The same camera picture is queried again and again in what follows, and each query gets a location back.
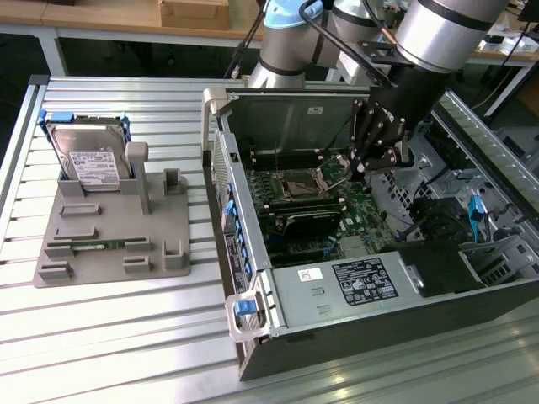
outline aluminum profile table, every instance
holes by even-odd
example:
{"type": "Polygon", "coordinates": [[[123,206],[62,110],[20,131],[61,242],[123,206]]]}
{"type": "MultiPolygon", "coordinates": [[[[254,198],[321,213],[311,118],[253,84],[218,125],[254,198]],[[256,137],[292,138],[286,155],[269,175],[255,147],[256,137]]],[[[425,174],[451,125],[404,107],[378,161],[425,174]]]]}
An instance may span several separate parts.
{"type": "MultiPolygon", "coordinates": [[[[204,88],[241,82],[62,77],[34,83],[0,170],[1,402],[536,402],[539,300],[481,326],[240,383],[201,173],[200,100],[204,88]],[[35,125],[42,106],[126,111],[133,140],[150,145],[147,171],[183,170],[189,276],[41,290],[30,284],[59,170],[35,125]]],[[[350,343],[361,343],[361,336],[350,343]]]]}

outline motherboard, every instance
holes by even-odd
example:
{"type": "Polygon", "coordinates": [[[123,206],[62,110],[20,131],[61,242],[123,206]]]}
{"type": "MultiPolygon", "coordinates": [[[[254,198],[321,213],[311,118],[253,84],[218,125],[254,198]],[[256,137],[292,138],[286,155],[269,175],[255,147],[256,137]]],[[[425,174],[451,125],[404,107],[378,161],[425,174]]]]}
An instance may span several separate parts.
{"type": "Polygon", "coordinates": [[[244,167],[274,268],[361,257],[394,241],[370,187],[346,179],[341,155],[256,156],[244,167]]]}

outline hard drive label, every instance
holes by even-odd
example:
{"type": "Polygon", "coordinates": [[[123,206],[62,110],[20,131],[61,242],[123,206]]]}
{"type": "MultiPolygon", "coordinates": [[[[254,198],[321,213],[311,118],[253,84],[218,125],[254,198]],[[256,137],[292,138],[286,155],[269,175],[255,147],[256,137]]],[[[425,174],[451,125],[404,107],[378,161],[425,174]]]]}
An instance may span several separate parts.
{"type": "Polygon", "coordinates": [[[346,302],[351,306],[398,297],[380,258],[333,265],[346,302]]]}
{"type": "Polygon", "coordinates": [[[120,183],[114,153],[110,151],[71,151],[69,157],[82,185],[120,183]]]}

